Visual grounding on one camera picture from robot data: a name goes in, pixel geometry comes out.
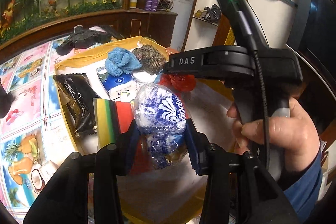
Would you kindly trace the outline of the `blue sleeve forearm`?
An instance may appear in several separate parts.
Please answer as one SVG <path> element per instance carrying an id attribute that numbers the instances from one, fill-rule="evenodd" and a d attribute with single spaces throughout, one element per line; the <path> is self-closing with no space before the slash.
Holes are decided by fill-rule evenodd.
<path id="1" fill-rule="evenodd" d="M 314 210 L 322 183 L 321 151 L 311 164 L 299 172 L 283 170 L 277 181 L 293 207 L 300 223 L 304 223 Z"/>

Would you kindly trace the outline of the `person's right hand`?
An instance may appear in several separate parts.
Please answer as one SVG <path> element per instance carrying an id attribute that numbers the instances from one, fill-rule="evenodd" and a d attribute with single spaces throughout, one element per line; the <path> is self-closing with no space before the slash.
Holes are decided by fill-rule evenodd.
<path id="1" fill-rule="evenodd" d="M 289 100 L 289 109 L 289 118 L 269 118 L 269 142 L 284 149 L 285 169 L 290 173 L 299 173 L 314 162 L 320 140 L 313 121 L 296 99 Z M 227 116 L 234 118 L 232 135 L 235 137 L 235 153 L 241 155 L 248 151 L 250 141 L 264 143 L 262 120 L 242 124 L 235 104 L 228 109 Z"/>

